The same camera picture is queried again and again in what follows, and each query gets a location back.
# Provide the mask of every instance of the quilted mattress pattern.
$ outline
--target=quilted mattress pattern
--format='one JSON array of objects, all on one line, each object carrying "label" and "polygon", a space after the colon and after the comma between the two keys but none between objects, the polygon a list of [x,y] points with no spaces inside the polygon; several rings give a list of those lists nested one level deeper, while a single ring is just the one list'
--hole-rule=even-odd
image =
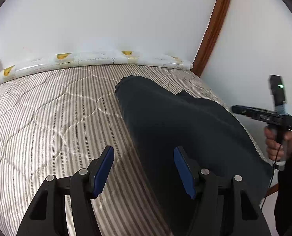
[{"label": "quilted mattress pattern", "polygon": [[[102,235],[171,235],[114,93],[115,85],[128,75],[141,75],[172,93],[186,90],[224,106],[192,72],[171,68],[73,67],[2,84],[0,229],[5,236],[16,235],[47,175],[71,176],[99,157],[106,145],[114,147],[115,159],[102,194],[92,202]],[[69,235],[73,236],[68,197],[65,206]]]}]

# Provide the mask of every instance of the metal screw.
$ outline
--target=metal screw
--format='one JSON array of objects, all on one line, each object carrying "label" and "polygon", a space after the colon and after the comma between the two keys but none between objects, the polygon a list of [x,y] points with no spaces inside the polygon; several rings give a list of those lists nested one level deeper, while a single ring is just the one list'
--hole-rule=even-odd
[{"label": "metal screw", "polygon": [[235,176],[234,176],[234,179],[235,179],[235,181],[240,182],[240,181],[242,181],[242,176],[240,176],[240,175],[235,175]]},{"label": "metal screw", "polygon": [[79,174],[81,174],[81,175],[85,175],[85,174],[87,174],[88,173],[88,170],[87,169],[81,169],[80,171],[79,171]]},{"label": "metal screw", "polygon": [[209,174],[209,170],[208,169],[201,169],[201,173],[203,175],[208,175]]},{"label": "metal screw", "polygon": [[52,181],[53,179],[54,179],[54,176],[53,176],[53,175],[48,175],[48,176],[46,177],[46,180],[47,180],[48,182]]}]

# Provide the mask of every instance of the hand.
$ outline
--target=hand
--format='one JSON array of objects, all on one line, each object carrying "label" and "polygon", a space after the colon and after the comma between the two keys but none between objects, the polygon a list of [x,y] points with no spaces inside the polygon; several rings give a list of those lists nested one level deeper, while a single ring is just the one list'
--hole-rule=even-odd
[{"label": "hand", "polygon": [[[267,145],[267,153],[268,153],[268,157],[275,161],[276,159],[276,155],[278,152],[278,156],[277,156],[277,161],[279,161],[284,155],[284,151],[282,150],[283,146],[280,147],[280,144],[278,144],[275,139],[276,139],[276,135],[268,128],[265,127],[264,129],[264,133],[266,138],[266,145]],[[287,131],[285,133],[284,139],[287,141],[287,157],[289,158],[291,153],[292,153],[292,131]]]}]

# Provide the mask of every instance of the yellow pear print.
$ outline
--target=yellow pear print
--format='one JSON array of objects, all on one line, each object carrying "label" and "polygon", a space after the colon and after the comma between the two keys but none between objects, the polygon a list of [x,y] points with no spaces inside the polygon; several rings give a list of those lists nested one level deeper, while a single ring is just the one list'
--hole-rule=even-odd
[{"label": "yellow pear print", "polygon": [[55,56],[56,56],[58,59],[64,59],[64,58],[66,58],[69,54],[71,54],[71,53],[56,54]]},{"label": "yellow pear print", "polygon": [[15,65],[11,66],[11,67],[8,67],[6,69],[4,69],[4,76],[8,76],[9,73],[10,73],[10,70],[14,67]]},{"label": "yellow pear print", "polygon": [[173,57],[175,59],[175,61],[177,61],[177,62],[182,62],[182,60],[180,58],[178,58],[177,56],[171,56],[171,57]]},{"label": "yellow pear print", "polygon": [[133,54],[133,52],[132,52],[132,51],[122,51],[122,53],[123,53],[124,55],[127,55],[127,56],[129,56],[129,55],[132,55],[132,54]]}]

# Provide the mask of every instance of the black cable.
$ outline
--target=black cable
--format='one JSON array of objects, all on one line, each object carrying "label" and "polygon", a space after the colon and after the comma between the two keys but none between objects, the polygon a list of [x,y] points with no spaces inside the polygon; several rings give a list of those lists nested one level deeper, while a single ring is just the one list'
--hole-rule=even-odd
[{"label": "black cable", "polygon": [[[274,164],[273,164],[273,175],[271,176],[271,182],[269,183],[269,187],[268,187],[268,189],[270,189],[270,187],[271,187],[271,183],[273,182],[273,178],[274,178],[274,174],[275,174],[275,167],[276,167],[276,162],[277,162],[277,157],[278,157],[278,153],[279,153],[279,150],[280,150],[281,146],[282,146],[282,145],[280,144],[280,146],[279,146],[279,148],[278,148],[278,150],[277,150],[276,158],[275,158],[275,161],[274,161]],[[264,206],[264,203],[265,203],[265,201],[266,201],[266,198],[267,198],[267,195],[265,196],[265,199],[264,199],[264,201],[263,201],[263,204],[262,204],[261,210],[263,209],[263,206]]]}]

